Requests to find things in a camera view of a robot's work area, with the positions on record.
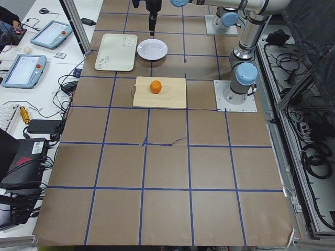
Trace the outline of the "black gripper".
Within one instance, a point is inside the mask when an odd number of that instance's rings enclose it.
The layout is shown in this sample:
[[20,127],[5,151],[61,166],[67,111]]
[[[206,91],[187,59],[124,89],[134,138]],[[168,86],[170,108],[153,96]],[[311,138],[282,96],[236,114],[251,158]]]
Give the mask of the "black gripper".
[[[146,10],[150,12],[149,14],[149,31],[150,35],[154,36],[155,26],[157,23],[157,14],[162,8],[162,0],[144,0],[146,3]],[[134,8],[138,8],[141,0],[132,0]]]

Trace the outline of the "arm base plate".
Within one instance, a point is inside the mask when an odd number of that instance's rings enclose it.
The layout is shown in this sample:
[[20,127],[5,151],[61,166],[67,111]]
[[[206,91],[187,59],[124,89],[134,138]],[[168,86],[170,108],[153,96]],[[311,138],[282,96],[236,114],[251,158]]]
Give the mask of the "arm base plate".
[[252,86],[246,94],[236,94],[230,81],[214,80],[216,107],[219,112],[257,112]]
[[226,13],[222,17],[205,15],[206,32],[208,35],[238,36],[236,23],[237,13]]

